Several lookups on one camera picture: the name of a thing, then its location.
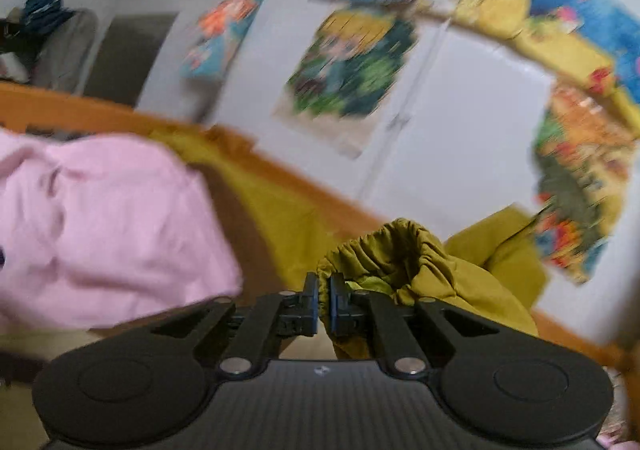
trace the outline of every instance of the silver screw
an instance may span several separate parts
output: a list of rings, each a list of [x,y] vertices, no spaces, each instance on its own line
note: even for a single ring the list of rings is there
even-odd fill
[[[422,372],[427,368],[427,364],[425,364],[420,358],[400,358],[396,360],[394,364],[396,369],[402,374],[418,374],[418,372]]]
[[[227,358],[220,362],[220,369],[227,374],[242,374],[251,369],[251,362],[245,358]]]

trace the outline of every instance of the pink flower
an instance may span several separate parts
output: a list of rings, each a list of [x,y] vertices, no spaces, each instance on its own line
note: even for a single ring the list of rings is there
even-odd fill
[[[573,23],[578,20],[578,13],[570,6],[561,6],[554,12],[556,17],[565,23]]]

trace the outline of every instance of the dark blue cloth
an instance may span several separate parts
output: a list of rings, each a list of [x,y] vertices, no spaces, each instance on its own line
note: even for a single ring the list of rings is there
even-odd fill
[[[30,34],[48,36],[73,14],[68,8],[63,8],[62,0],[27,0],[20,15],[20,24]]]

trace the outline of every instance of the yellow fabric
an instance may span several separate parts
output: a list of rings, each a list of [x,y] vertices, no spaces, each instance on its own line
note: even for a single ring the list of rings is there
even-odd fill
[[[530,223],[530,218],[508,207],[452,237],[449,246],[455,256],[423,226],[397,219],[344,243],[320,261],[316,270],[320,313],[323,318],[327,315],[327,279],[340,272],[351,289],[381,291],[404,305],[435,297],[536,335],[536,325],[519,300],[530,305],[545,282],[529,241]],[[337,345],[352,358],[369,355],[362,338],[340,340]]]
[[[306,273],[337,246],[311,203],[242,170],[205,138],[171,131],[153,131],[150,138],[164,143],[186,163],[207,163],[218,169],[254,219],[280,278],[290,289],[301,290]]]

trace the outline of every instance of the pink garment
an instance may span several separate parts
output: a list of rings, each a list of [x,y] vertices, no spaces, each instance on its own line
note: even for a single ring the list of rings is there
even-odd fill
[[[206,185],[132,135],[0,130],[0,327],[110,327],[218,295],[240,270]]]

